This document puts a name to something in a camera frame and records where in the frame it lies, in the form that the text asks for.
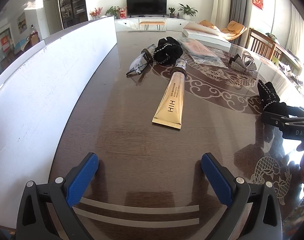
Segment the packaged pink item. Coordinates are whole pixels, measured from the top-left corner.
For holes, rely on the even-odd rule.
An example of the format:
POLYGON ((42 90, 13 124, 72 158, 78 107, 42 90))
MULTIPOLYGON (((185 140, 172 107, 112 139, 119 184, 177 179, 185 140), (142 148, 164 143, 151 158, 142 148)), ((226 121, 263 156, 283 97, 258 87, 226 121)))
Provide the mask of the packaged pink item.
POLYGON ((194 62, 220 68, 226 67, 223 61, 201 42, 188 37, 180 37, 177 41, 194 62))

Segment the gold cosmetic tube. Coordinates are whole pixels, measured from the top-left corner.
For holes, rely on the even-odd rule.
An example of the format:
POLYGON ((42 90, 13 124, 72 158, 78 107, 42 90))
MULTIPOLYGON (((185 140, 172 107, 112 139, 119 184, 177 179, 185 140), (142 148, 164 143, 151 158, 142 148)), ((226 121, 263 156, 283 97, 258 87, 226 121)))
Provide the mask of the gold cosmetic tube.
POLYGON ((179 58, 171 70, 171 78, 164 96, 153 116, 152 123, 175 129, 182 127, 187 61, 179 58))

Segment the clear safety glasses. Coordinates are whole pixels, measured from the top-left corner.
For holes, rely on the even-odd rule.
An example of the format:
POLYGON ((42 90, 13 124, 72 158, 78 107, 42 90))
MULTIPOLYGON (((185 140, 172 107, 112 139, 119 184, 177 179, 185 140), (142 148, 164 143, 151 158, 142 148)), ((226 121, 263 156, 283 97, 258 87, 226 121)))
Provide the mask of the clear safety glasses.
POLYGON ((131 63, 129 71, 126 73, 127 77, 134 75, 141 75, 147 66, 153 63, 153 53, 156 49, 156 45, 152 44, 147 48, 144 48, 140 55, 134 59, 131 63))

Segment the wooden dining chair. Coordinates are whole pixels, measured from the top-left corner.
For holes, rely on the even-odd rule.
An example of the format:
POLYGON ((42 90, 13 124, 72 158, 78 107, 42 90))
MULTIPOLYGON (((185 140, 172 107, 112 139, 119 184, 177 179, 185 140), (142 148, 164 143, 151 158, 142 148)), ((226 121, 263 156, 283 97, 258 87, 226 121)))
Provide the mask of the wooden dining chair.
POLYGON ((276 43, 268 36, 250 28, 247 37, 246 48, 250 51, 271 60, 274 56, 276 43))

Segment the white storage box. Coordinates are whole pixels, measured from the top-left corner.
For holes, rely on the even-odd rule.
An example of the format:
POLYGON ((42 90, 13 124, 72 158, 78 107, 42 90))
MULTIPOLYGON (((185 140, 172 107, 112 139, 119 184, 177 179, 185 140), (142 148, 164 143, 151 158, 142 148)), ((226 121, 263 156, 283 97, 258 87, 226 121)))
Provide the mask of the white storage box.
POLYGON ((0 75, 0 226, 15 228, 26 183, 46 183, 66 123, 117 42, 112 17, 51 35, 0 75))

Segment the orange lounge chair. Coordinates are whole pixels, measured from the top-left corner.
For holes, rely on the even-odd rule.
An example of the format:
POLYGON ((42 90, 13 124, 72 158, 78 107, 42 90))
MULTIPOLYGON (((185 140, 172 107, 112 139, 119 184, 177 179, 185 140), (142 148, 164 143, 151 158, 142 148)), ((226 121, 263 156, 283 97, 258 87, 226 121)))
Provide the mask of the orange lounge chair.
POLYGON ((216 31, 220 31, 225 35, 225 39, 228 41, 237 39, 247 30, 247 27, 235 21, 230 21, 227 27, 222 29, 219 29, 217 26, 213 25, 208 20, 203 20, 199 24, 214 29, 216 31))

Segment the white flat gift box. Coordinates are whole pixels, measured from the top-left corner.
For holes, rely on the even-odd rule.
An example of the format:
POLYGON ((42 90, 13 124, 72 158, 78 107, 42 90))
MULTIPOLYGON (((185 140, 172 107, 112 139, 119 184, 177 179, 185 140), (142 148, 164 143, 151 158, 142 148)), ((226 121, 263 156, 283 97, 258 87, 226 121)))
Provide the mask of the white flat gift box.
POLYGON ((231 43, 227 36, 218 29, 209 28, 197 23, 188 23, 182 30, 184 36, 200 41, 206 46, 229 50, 231 43))

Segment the green potted plant right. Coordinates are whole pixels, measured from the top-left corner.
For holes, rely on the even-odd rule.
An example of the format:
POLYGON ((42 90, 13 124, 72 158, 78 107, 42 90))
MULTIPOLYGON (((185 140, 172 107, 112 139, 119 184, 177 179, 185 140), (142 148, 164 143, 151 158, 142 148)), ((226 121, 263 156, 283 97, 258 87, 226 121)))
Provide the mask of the green potted plant right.
POLYGON ((192 17, 195 17, 198 13, 198 10, 194 7, 190 7, 189 5, 184 5, 182 3, 179 3, 179 9, 178 9, 185 20, 190 20, 192 17))

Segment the green potted plant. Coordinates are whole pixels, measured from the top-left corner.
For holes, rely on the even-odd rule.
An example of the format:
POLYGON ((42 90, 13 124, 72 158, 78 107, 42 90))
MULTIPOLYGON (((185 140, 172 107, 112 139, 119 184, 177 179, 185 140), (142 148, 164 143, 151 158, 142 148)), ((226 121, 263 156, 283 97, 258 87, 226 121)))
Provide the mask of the green potted plant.
POLYGON ((113 16, 114 19, 118 20, 120 17, 120 10, 121 10, 121 8, 119 6, 111 6, 105 12, 105 16, 113 16))
POLYGON ((184 5, 182 3, 179 3, 179 9, 178 9, 185 20, 190 20, 192 17, 195 17, 198 13, 198 10, 194 7, 190 7, 189 5, 184 5))

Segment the small dark potted plant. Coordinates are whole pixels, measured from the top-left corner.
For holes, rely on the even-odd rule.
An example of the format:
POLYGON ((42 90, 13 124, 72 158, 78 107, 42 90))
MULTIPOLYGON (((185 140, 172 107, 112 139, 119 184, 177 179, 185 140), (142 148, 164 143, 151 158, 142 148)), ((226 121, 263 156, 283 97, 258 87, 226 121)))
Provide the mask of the small dark potted plant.
POLYGON ((169 16, 170 16, 170 18, 174 18, 175 17, 175 10, 176 10, 176 8, 169 7, 168 10, 169 10, 169 16))

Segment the small wooden stool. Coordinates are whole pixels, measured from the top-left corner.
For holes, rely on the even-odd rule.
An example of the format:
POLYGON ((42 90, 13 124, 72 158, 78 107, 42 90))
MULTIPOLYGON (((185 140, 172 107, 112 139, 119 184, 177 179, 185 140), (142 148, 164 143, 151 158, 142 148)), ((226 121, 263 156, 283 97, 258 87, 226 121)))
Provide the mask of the small wooden stool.
POLYGON ((142 21, 139 23, 140 29, 145 31, 163 31, 165 27, 165 21, 142 21))

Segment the white tv cabinet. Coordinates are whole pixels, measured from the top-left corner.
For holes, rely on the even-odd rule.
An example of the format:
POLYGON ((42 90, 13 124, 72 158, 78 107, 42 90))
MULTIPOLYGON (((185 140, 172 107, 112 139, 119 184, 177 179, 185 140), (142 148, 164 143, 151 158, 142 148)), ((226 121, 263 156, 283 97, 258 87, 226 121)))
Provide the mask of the white tv cabinet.
POLYGON ((191 20, 163 17, 134 17, 115 20, 115 28, 120 31, 183 31, 191 20))

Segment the red flower vase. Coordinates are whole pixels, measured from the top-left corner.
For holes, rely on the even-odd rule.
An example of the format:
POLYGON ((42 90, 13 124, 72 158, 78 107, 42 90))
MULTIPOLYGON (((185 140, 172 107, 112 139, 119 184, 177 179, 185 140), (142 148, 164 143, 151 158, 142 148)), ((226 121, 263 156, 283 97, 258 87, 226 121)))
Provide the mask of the red flower vase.
POLYGON ((103 10, 102 7, 97 7, 93 11, 90 11, 89 15, 91 17, 91 20, 96 20, 96 19, 100 18, 102 10, 103 10))

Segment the black glass display cabinet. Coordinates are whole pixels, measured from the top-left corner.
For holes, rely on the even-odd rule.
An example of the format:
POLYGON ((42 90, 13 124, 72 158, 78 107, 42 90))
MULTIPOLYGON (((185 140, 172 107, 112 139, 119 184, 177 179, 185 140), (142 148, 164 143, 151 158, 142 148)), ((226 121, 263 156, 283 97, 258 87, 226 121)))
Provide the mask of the black glass display cabinet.
POLYGON ((88 21, 85 0, 58 0, 63 28, 88 21))

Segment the framed wall painting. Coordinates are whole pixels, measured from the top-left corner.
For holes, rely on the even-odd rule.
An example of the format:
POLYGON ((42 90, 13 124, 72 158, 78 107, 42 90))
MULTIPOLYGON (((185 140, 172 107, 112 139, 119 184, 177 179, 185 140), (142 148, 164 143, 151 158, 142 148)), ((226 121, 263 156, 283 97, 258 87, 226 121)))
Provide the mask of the framed wall painting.
POLYGON ((17 18, 17 26, 20 34, 22 34, 27 29, 25 12, 23 12, 17 18))

